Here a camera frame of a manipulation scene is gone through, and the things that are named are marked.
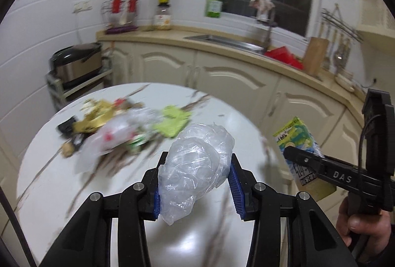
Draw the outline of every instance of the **round table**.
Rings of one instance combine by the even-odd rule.
[[[163,151],[168,151],[173,139],[165,139],[153,155],[149,149],[137,160],[108,177],[105,170],[76,198],[71,215],[71,202],[88,179],[87,174],[75,174],[78,154],[63,158],[58,152],[64,142],[56,127],[77,115],[82,119],[82,104],[88,98],[115,101],[135,92],[130,99],[147,107],[162,109],[167,105],[183,107],[199,101],[205,93],[177,85],[131,83],[109,87],[69,104],[53,116],[37,133],[23,158],[17,184],[21,199],[17,216],[37,262],[40,262],[53,241],[85,199],[95,191],[104,196],[120,193],[141,181],[146,170],[154,168]],[[222,125],[235,139],[234,153],[242,168],[264,182],[267,149],[258,129],[228,104],[209,97],[192,110],[191,123]],[[159,216],[156,222],[145,222],[149,254],[153,267],[240,267],[247,263],[253,222],[243,222],[234,208],[228,182],[198,200],[192,213],[168,226]],[[111,266],[118,266],[117,219],[113,220]]]

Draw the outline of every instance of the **hanging utensil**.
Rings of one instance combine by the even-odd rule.
[[[321,38],[321,36],[322,36],[322,34],[323,34],[324,25],[325,25],[325,21],[322,21],[322,22],[321,22],[321,26],[319,27],[319,33],[318,33],[318,38],[319,38],[319,39]]]
[[[344,34],[340,34],[340,40],[339,40],[339,46],[337,47],[337,51],[333,54],[332,60],[333,60],[333,65],[338,68],[339,64],[342,59],[342,51],[344,49],[344,42],[343,42]]]
[[[350,56],[351,51],[351,38],[347,38],[346,44],[344,45],[344,50],[342,53],[342,62],[341,67],[346,68],[346,64],[348,62],[348,57]]]
[[[335,47],[335,44],[336,44],[337,32],[338,32],[337,28],[335,28],[335,31],[333,32],[332,41],[330,42],[330,48],[329,48],[328,52],[326,53],[325,58],[322,63],[322,67],[327,71],[329,71],[331,69],[331,55],[333,52],[333,48]]]
[[[333,37],[332,37],[332,42],[331,42],[331,48],[329,49],[329,51],[328,51],[328,57],[329,58],[331,58],[331,56],[332,56],[332,53],[333,53],[333,49],[334,49],[334,47],[335,47],[335,44],[336,44],[336,38],[337,38],[337,28],[335,29],[335,31],[333,32]]]

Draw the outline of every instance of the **white plastic bag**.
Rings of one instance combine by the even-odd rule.
[[[131,140],[139,127],[150,134],[153,125],[159,120],[159,113],[149,108],[131,109],[113,117],[86,139],[76,163],[75,173],[93,172],[100,156]]]
[[[189,215],[196,200],[226,180],[234,144],[220,125],[194,123],[179,133],[158,171],[160,214],[167,224]]]

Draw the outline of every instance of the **green bottle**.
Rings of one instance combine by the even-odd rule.
[[[207,3],[207,17],[220,18],[222,10],[221,0],[209,0]]]

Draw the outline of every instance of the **human hand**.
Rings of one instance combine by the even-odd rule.
[[[381,210],[379,215],[355,214],[349,217],[347,209],[348,198],[346,197],[339,208],[336,230],[347,247],[351,245],[350,231],[370,236],[359,259],[360,262],[367,262],[370,258],[380,254],[388,245],[391,236],[390,214]]]

